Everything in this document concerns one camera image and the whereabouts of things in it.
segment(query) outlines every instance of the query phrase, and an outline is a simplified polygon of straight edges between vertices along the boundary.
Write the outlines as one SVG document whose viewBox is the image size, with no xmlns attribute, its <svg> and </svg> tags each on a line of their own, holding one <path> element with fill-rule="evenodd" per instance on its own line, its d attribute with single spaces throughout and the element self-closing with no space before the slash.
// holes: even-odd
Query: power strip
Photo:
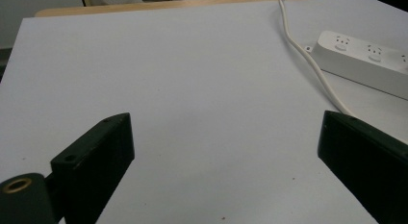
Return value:
<svg viewBox="0 0 408 224">
<path fill-rule="evenodd" d="M 326 72 L 408 100 L 408 53 L 331 31 L 306 51 Z"/>
</svg>

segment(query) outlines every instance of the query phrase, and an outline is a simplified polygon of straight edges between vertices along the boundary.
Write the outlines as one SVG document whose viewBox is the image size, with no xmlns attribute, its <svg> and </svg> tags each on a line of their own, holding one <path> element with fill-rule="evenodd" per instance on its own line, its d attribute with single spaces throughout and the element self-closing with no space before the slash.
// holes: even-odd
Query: cable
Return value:
<svg viewBox="0 0 408 224">
<path fill-rule="evenodd" d="M 326 78 L 324 77 L 323 73 L 321 72 L 320 67 L 318 64 L 315 62 L 315 60 L 305 51 L 303 50 L 302 47 L 298 43 L 296 43 L 292 38 L 291 35 L 289 34 L 289 28 L 288 28 L 288 19 L 286 17 L 286 11 L 285 11 L 285 5 L 284 5 L 284 0 L 279 0 L 279 5 L 282 11 L 282 18 L 283 18 L 283 26 L 285 30 L 285 35 L 286 38 L 288 39 L 289 43 L 303 56 L 303 58 L 306 59 L 306 61 L 313 67 L 313 70 L 315 71 L 316 75 L 318 76 L 321 84 L 323 85 L 324 89 L 326 90 L 327 96 L 330 99 L 330 101 L 334 104 L 334 106 L 341 112 L 347 115 L 351 115 L 357 118 L 357 116 L 343 104 L 343 102 L 339 99 L 339 97 L 336 95 L 332 87 L 328 84 Z"/>
</svg>

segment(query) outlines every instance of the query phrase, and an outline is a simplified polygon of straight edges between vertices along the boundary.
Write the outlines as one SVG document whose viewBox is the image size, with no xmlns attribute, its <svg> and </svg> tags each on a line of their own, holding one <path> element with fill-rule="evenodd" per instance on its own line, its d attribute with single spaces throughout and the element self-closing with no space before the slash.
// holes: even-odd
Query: white tabletop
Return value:
<svg viewBox="0 0 408 224">
<path fill-rule="evenodd" d="M 302 45 L 324 30 L 408 47 L 375 0 L 286 1 Z M 325 74 L 359 117 L 408 139 L 408 101 Z M 136 159 L 102 223 L 375 223 L 318 158 L 326 99 L 278 2 L 24 19 L 0 84 L 0 180 L 129 112 Z"/>
</svg>

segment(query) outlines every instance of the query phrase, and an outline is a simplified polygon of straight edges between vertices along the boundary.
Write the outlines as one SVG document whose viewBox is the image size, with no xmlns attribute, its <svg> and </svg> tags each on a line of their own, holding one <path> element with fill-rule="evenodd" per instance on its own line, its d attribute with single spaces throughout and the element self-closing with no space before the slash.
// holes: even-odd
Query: white power strip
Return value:
<svg viewBox="0 0 408 224">
<path fill-rule="evenodd" d="M 306 51 L 326 72 L 408 100 L 408 53 L 331 31 Z"/>
</svg>

